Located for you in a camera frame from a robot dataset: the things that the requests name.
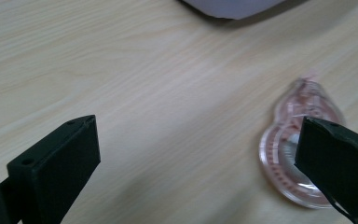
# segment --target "light-colored desk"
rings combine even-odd
[[[227,21],[174,0],[0,0],[0,180],[95,114],[102,163],[63,223],[350,223],[260,170],[272,109],[310,69],[358,132],[358,1],[297,2]]]

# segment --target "screw hole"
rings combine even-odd
[[[23,160],[21,164],[22,165],[30,165],[32,163],[34,163],[34,159],[26,159],[26,160]]]

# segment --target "wooden table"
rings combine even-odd
[[[358,1],[291,1],[242,21],[173,0],[0,0],[0,181],[69,119],[102,163],[62,223],[350,223],[284,199],[261,134],[309,70],[358,132]]]

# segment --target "wood grain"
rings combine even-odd
[[[273,107],[310,69],[358,132],[358,1],[242,21],[179,1],[0,1],[0,180],[95,114],[102,163],[63,223],[350,223],[290,203],[260,170]]]

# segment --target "white object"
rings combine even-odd
[[[285,0],[184,0],[201,12],[217,17],[239,20],[273,7]]]

